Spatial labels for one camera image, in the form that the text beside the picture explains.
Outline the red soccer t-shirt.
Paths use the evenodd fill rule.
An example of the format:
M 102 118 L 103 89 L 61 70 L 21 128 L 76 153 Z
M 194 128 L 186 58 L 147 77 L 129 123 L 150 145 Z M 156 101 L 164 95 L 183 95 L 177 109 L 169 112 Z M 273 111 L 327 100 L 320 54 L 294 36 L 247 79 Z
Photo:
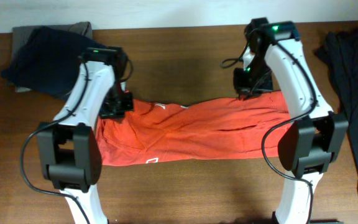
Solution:
M 124 119 L 98 120 L 96 142 L 106 166 L 254 159 L 262 157 L 264 134 L 289 117 L 279 91 L 191 106 L 134 100 L 134 110 Z

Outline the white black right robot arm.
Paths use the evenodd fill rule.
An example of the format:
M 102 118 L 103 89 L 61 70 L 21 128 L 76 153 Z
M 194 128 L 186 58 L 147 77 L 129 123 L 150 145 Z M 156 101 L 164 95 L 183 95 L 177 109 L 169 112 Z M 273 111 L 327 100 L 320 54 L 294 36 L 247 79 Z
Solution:
M 244 29 L 247 40 L 240 59 L 242 68 L 234 71 L 234 88 L 240 98 L 265 93 L 261 85 L 274 75 L 288 107 L 290 119 L 271 127 L 261 146 L 274 131 L 288 125 L 278 142 L 279 171 L 262 150 L 267 165 L 284 178 L 278 208 L 272 223 L 311 223 L 314 192 L 329 165 L 341 149 L 348 128 L 343 114 L 326 102 L 306 62 L 300 34 L 292 21 L 270 23 L 267 18 L 252 19 Z

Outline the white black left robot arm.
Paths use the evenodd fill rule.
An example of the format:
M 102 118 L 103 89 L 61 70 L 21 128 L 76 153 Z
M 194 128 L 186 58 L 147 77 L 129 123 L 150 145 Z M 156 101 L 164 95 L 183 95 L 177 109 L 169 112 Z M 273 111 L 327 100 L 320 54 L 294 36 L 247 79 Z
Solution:
M 125 89 L 133 64 L 120 47 L 87 48 L 64 107 L 36 132 L 42 174 L 65 197 L 75 223 L 108 223 L 98 195 L 102 157 L 96 141 L 98 119 L 122 119 L 134 109 Z

